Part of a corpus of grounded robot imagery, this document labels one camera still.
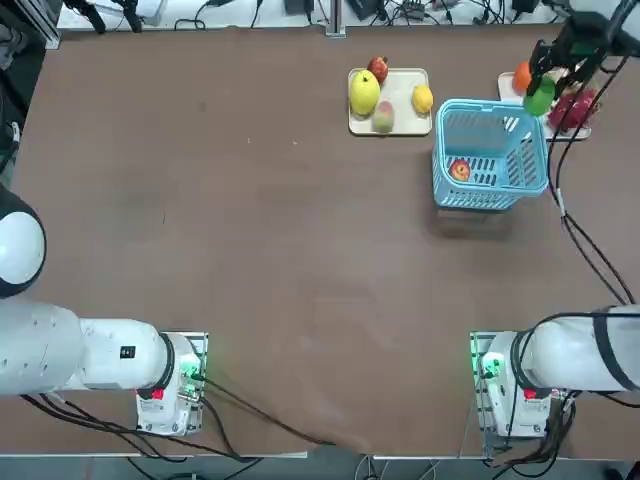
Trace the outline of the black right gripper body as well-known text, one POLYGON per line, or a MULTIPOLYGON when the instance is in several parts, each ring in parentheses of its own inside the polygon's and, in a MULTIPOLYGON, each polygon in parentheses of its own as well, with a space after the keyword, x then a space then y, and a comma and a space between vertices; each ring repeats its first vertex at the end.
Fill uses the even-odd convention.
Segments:
POLYGON ((600 64, 611 54, 611 21, 597 13, 574 13, 552 43, 554 68, 574 69, 584 60, 600 64))

